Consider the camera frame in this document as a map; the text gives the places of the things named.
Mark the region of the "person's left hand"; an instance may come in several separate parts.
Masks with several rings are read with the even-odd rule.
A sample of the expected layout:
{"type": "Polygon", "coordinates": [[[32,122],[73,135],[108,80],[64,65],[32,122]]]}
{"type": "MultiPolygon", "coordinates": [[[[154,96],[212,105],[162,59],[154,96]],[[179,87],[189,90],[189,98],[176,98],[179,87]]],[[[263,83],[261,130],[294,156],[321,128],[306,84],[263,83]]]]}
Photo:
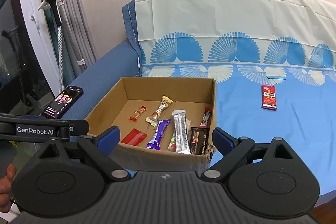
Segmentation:
{"type": "Polygon", "coordinates": [[[17,167],[11,163],[6,170],[5,177],[0,179],[0,211],[1,213],[8,213],[11,209],[12,202],[12,183],[16,175],[17,167]]]}

